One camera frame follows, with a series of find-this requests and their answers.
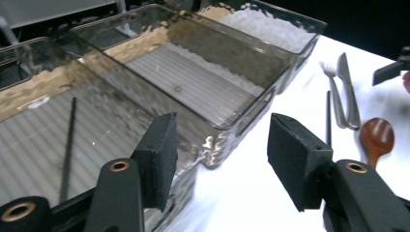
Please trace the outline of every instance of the table surface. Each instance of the table surface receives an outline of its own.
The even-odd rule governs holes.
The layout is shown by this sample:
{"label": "table surface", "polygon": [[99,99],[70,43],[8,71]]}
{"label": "table surface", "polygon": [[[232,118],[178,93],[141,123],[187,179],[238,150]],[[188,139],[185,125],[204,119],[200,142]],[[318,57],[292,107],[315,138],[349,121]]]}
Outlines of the table surface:
{"label": "table surface", "polygon": [[[215,170],[199,166],[190,204],[166,231],[325,231],[320,210],[299,213],[273,168],[267,162],[271,113],[295,118],[326,141],[326,93],[329,79],[319,62],[337,63],[346,52],[362,124],[373,118],[387,119],[395,130],[395,146],[382,157],[377,172],[393,192],[410,199],[410,94],[400,77],[371,86],[375,70],[393,61],[322,36],[306,65],[247,134],[225,162]],[[339,90],[342,83],[336,78]],[[346,104],[343,91],[341,100]],[[334,161],[366,162],[359,132],[341,129],[332,111]]]}

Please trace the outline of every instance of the wooden spoon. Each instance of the wooden spoon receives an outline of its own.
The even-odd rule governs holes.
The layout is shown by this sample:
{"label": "wooden spoon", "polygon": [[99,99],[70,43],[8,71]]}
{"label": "wooden spoon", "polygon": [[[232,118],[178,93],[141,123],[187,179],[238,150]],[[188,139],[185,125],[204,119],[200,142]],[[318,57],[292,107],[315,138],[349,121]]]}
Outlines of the wooden spoon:
{"label": "wooden spoon", "polygon": [[377,160],[392,151],[395,144],[395,133],[388,121],[373,118],[362,125],[360,141],[367,154],[367,164],[376,168]]}

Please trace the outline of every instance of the clear plastic container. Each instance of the clear plastic container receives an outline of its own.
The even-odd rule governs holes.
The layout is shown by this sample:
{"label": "clear plastic container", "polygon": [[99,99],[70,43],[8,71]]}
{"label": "clear plastic container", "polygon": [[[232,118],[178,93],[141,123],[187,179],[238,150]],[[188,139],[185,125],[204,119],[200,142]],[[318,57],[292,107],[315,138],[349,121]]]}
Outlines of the clear plastic container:
{"label": "clear plastic container", "polygon": [[224,24],[228,28],[220,27],[223,33],[288,62],[290,68],[277,94],[293,80],[327,26],[257,0],[202,0],[200,10],[192,16],[205,24],[209,22],[201,16]]}
{"label": "clear plastic container", "polygon": [[[108,80],[130,99],[150,113],[178,112],[179,133],[210,168],[267,110],[288,69],[276,56],[156,4],[72,33],[140,76]],[[82,60],[98,72],[90,54]]]}
{"label": "clear plastic container", "polygon": [[[148,112],[104,80],[138,78],[92,47],[99,74],[46,38],[0,49],[0,75],[10,83],[0,89],[0,205],[23,196],[60,202],[72,102],[76,99],[70,200],[93,188],[101,167],[128,158],[156,114]],[[197,153],[178,138],[178,162],[165,211],[145,210],[146,230],[163,229],[193,195]]]}

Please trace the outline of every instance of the dark background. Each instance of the dark background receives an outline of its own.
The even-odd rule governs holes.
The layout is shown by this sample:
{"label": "dark background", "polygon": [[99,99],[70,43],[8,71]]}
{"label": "dark background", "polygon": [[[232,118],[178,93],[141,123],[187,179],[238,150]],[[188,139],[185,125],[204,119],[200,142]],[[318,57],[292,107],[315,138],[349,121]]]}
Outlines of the dark background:
{"label": "dark background", "polygon": [[396,60],[410,45],[410,0],[263,0],[328,23],[323,35]]}

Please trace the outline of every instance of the fork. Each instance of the fork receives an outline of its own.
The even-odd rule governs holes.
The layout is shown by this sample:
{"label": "fork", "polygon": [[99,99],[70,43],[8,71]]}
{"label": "fork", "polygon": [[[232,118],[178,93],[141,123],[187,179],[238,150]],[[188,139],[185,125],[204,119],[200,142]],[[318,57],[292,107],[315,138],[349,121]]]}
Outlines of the fork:
{"label": "fork", "polygon": [[337,86],[334,80],[337,76],[336,68],[325,62],[320,62],[320,67],[322,68],[323,73],[329,77],[337,125],[340,128],[345,129],[347,127],[347,122],[344,117],[343,106],[341,104],[340,95],[338,94]]}

